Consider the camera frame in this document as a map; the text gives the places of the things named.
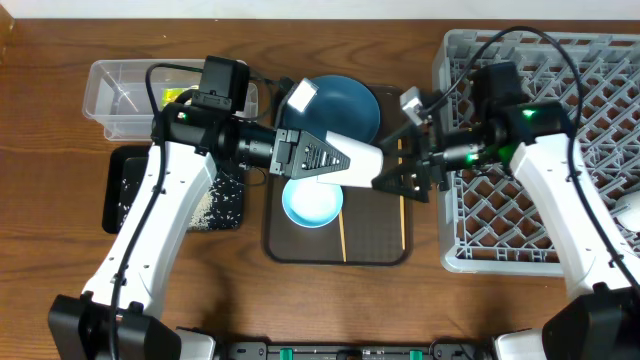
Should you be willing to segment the pink cup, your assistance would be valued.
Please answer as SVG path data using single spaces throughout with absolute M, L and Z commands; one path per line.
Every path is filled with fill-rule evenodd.
M 371 188 L 372 180 L 382 172 L 384 156 L 381 149 L 352 138 L 328 131 L 326 142 L 350 159 L 346 170 L 318 175 L 318 183 Z

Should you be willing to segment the wooden chopstick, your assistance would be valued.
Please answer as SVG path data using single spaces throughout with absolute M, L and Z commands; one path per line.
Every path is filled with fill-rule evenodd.
M 347 262 L 346 235 L 345 235 L 344 215 L 342 210 L 338 214 L 338 223 L 339 223 L 339 232 L 340 232 L 342 261 L 346 263 Z
M 402 150 L 402 140 L 399 139 L 396 142 L 397 150 Z M 405 227 L 405 198 L 404 196 L 399 196 L 399 215 L 400 215 L 400 235 L 401 235 L 401 248 L 403 251 L 406 250 L 406 227 Z

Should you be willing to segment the pale green cup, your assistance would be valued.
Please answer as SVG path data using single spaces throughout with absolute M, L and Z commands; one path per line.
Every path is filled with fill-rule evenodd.
M 623 195 L 615 203 L 615 218 L 628 231 L 639 232 L 640 193 L 638 191 Z

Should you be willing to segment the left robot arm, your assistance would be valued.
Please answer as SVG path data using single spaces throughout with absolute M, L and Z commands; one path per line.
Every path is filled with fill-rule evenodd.
M 175 258 L 217 163 L 244 160 L 299 179 L 346 170 L 336 135 L 273 130 L 224 110 L 170 103 L 155 115 L 144 178 L 107 257 L 48 325 L 63 359 L 212 359 L 216 341 L 172 330 L 161 314 Z

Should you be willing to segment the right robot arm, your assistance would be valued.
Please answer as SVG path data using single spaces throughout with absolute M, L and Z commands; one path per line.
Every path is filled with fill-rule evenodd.
M 622 237 L 570 135 L 556 101 L 534 103 L 511 63 L 489 65 L 470 80 L 477 122 L 446 131 L 444 96 L 411 88 L 400 106 L 407 123 L 383 149 L 400 164 L 373 180 L 376 190 L 426 201 L 450 187 L 449 174 L 501 163 L 528 193 L 562 267 L 568 305 L 543 327 L 504 334 L 498 359 L 635 359 L 639 355 L 639 260 Z

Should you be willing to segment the dark blue plate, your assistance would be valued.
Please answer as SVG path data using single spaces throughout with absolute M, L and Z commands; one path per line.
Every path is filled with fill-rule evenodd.
M 328 132 L 371 143 L 380 127 L 379 103 L 363 83 L 346 76 L 311 79 L 317 93 L 303 113 L 286 108 L 280 126 L 305 130 L 324 140 Z

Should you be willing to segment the light blue bowl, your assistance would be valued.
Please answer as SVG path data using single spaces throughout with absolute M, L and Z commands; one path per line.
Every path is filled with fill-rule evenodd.
M 304 228 L 320 228 L 336 219 L 344 195 L 339 185 L 318 183 L 313 178 L 289 180 L 281 203 L 287 217 Z

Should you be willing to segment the yellow green snack wrapper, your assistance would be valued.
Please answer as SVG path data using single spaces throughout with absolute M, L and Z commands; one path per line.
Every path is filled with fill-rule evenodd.
M 162 91 L 161 106 L 164 107 L 168 103 L 175 102 L 176 99 L 186 91 L 187 88 L 165 88 Z

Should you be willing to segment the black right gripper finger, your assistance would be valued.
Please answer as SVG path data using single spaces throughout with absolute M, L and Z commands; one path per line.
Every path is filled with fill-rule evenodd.
M 414 123 L 407 122 L 384 137 L 378 145 L 384 153 L 397 153 L 400 151 L 398 143 L 403 139 L 411 140 L 419 135 L 420 129 Z
M 404 161 L 375 177 L 371 184 L 374 190 L 380 192 L 422 203 L 429 202 L 430 175 L 421 161 Z

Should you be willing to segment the rice pile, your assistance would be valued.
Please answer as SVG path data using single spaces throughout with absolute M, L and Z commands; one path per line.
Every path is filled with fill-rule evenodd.
M 116 233 L 131 209 L 143 174 L 142 168 L 124 171 L 117 208 L 111 212 L 115 216 L 111 223 Z M 188 230 L 208 232 L 238 228 L 243 220 L 244 190 L 242 172 L 218 175 L 196 206 Z

